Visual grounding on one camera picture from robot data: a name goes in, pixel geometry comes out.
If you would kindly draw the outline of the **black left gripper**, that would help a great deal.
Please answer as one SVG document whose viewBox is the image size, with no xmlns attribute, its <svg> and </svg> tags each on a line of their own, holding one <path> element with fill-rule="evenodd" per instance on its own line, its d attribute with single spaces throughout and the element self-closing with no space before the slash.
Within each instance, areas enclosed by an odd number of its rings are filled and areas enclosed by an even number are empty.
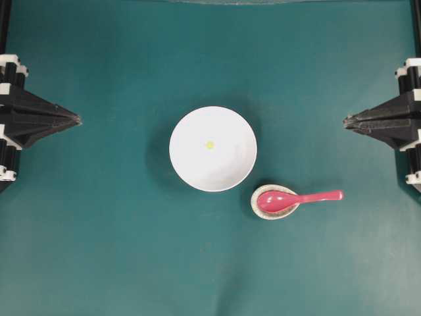
<svg viewBox="0 0 421 316">
<path fill-rule="evenodd" d="M 28 69 L 17 55 L 1 55 L 1 191 L 19 174 L 22 149 L 52 134 L 82 124 L 80 116 L 24 89 Z M 64 117 L 46 122 L 20 122 L 22 114 Z"/>
</svg>

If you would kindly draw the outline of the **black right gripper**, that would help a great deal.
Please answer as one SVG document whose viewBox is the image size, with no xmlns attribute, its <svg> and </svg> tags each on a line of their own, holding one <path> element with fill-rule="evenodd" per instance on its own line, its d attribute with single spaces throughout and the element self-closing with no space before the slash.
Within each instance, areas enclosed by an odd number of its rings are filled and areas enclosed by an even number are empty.
<svg viewBox="0 0 421 316">
<path fill-rule="evenodd" d="M 405 152 L 409 165 L 405 182 L 420 192 L 420 58 L 408 58 L 395 71 L 400 95 L 378 105 L 349 115 L 346 129 L 384 142 Z M 412 119 L 411 124 L 357 124 L 365 121 Z"/>
</svg>

